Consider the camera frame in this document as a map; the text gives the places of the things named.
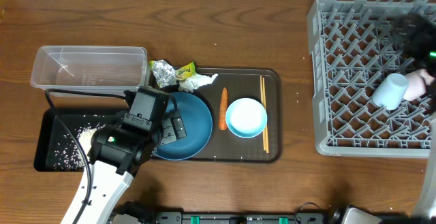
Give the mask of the dark blue plate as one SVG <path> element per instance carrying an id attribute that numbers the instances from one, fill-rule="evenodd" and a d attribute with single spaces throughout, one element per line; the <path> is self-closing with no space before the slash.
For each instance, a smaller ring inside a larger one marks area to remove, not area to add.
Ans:
<path id="1" fill-rule="evenodd" d="M 213 120 L 208 106 L 191 93 L 174 92 L 186 136 L 176 142 L 159 146 L 154 155 L 162 159 L 180 161 L 198 154 L 208 143 L 213 132 Z"/>

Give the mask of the pale pink cup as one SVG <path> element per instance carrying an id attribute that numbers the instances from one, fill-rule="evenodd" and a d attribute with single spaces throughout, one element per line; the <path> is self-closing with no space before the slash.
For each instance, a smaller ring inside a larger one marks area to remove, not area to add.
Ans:
<path id="1" fill-rule="evenodd" d="M 413 71 L 406 74 L 405 77 L 407 78 L 408 86 L 403 99 L 407 101 L 413 101 L 425 94 L 426 87 L 435 81 L 435 78 L 425 69 Z"/>

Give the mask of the light blue cup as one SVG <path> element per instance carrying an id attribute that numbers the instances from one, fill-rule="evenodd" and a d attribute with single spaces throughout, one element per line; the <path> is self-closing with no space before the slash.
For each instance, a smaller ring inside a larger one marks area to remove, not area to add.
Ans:
<path id="1" fill-rule="evenodd" d="M 372 94 L 377 107 L 395 110 L 403 100 L 408 87 L 408 80 L 402 74 L 389 74 Z"/>

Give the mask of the light blue saucer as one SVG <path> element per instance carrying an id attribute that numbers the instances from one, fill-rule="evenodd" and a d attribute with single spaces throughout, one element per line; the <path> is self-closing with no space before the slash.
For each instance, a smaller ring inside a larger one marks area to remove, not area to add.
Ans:
<path id="1" fill-rule="evenodd" d="M 252 98 L 240 98 L 233 101 L 226 112 L 225 121 L 228 129 L 244 139 L 261 134 L 261 103 Z"/>

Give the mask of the pile of white rice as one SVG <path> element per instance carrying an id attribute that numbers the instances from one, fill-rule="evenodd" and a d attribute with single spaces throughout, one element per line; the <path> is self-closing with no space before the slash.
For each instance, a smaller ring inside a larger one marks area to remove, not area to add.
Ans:
<path id="1" fill-rule="evenodd" d="M 66 114 L 64 121 L 70 128 L 72 135 L 88 153 L 91 149 L 92 135 L 112 120 L 108 115 Z M 80 172 L 84 169 L 84 162 L 79 148 L 73 137 L 62 126 L 56 117 L 52 126 L 46 167 L 52 171 Z"/>

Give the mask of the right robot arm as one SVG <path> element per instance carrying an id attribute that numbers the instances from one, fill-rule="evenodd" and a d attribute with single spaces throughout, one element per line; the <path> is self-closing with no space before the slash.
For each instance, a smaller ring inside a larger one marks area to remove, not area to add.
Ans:
<path id="1" fill-rule="evenodd" d="M 414 58 L 416 71 L 407 74 L 408 87 L 404 98 L 413 100 L 428 95 L 431 102 L 432 145 L 426 174 L 414 214 L 377 217 L 353 206 L 340 206 L 332 211 L 327 223 L 414 224 L 435 222 L 435 23 L 419 14 L 398 17 L 392 28 L 393 41 L 403 43 L 403 52 Z"/>

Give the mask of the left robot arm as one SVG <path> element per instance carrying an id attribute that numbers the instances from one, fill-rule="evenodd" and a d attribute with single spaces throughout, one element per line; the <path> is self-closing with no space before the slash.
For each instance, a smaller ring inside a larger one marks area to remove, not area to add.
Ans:
<path id="1" fill-rule="evenodd" d="M 161 147 L 187 137 L 179 110 L 164 116 L 153 130 L 106 125 L 89 140 L 85 170 L 62 223 L 153 223 L 155 214 L 140 204 L 116 204 L 130 187 L 142 164 Z"/>

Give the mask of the grey dishwasher rack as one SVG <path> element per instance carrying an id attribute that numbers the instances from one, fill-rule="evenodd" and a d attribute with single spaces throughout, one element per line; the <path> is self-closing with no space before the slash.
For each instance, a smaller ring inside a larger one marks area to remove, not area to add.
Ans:
<path id="1" fill-rule="evenodd" d="M 435 20 L 435 0 L 315 0 L 307 14 L 313 61 L 315 147 L 343 157 L 426 158 L 431 99 L 378 108 L 373 91 L 391 73 L 407 74 L 413 59 L 392 42 L 397 16 Z"/>

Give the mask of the orange carrot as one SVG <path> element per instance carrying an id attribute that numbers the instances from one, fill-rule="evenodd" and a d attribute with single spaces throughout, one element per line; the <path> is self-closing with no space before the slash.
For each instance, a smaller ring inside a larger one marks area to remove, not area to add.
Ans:
<path id="1" fill-rule="evenodd" d="M 223 88 L 221 93 L 221 101 L 219 106 L 219 128 L 222 131 L 227 129 L 227 124 L 225 121 L 225 115 L 228 109 L 228 90 L 226 87 Z"/>

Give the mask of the crumpled white tissue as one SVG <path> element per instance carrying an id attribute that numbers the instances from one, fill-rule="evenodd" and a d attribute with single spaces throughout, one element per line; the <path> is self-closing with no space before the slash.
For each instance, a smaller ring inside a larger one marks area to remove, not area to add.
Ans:
<path id="1" fill-rule="evenodd" d="M 218 74 L 213 74 L 212 76 L 206 76 L 202 74 L 195 74 L 186 80 L 179 82 L 179 91 L 192 93 L 196 89 L 200 88 L 201 86 L 205 86 L 208 84 L 212 84 Z"/>

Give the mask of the crumpled foil snack wrapper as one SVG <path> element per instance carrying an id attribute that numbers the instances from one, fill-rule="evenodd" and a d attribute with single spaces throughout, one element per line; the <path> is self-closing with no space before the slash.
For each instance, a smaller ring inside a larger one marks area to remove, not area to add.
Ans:
<path id="1" fill-rule="evenodd" d="M 184 81 L 196 74 L 196 66 L 194 62 L 178 69 L 175 69 L 165 60 L 149 61 L 149 65 L 160 89 L 176 85 L 180 81 Z"/>

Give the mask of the dark brown serving tray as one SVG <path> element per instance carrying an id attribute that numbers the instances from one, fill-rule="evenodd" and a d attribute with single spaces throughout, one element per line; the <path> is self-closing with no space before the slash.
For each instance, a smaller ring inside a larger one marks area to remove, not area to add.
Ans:
<path id="1" fill-rule="evenodd" d="M 199 67 L 200 74 L 218 74 L 212 84 L 201 86 L 192 94 L 199 97 L 209 108 L 213 120 L 213 132 L 207 145 L 190 161 L 273 163 L 283 151 L 283 123 L 281 105 L 281 80 L 271 69 L 241 69 Z M 228 90 L 228 101 L 240 98 L 260 100 L 260 76 L 266 85 L 266 112 L 268 115 L 268 152 L 263 150 L 262 135 L 240 138 L 230 130 L 219 129 L 219 106 L 221 92 Z M 175 86 L 166 87 L 166 92 L 179 92 Z"/>

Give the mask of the clear plastic bin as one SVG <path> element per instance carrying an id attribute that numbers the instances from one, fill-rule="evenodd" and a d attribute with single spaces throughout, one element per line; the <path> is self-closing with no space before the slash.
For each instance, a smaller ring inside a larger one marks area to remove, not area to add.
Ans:
<path id="1" fill-rule="evenodd" d="M 137 46 L 42 46 L 35 56 L 30 84 L 34 88 L 65 89 L 123 95 L 148 86 L 147 51 Z"/>

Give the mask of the black plastic tray bin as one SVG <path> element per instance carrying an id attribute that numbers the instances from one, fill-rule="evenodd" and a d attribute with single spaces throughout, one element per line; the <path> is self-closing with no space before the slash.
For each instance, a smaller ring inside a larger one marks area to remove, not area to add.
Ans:
<path id="1" fill-rule="evenodd" d="M 60 108 L 59 113 L 72 133 L 66 132 L 59 118 L 47 110 L 42 119 L 33 167 L 39 172 L 81 172 L 84 164 L 73 137 L 107 124 L 120 125 L 125 108 Z"/>

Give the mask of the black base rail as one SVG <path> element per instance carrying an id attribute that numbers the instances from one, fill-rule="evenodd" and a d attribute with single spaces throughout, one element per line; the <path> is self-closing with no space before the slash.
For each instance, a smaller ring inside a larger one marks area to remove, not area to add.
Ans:
<path id="1" fill-rule="evenodd" d="M 157 211 L 139 202 L 126 202 L 113 210 L 109 224 L 324 224 L 322 213 L 260 214 Z"/>

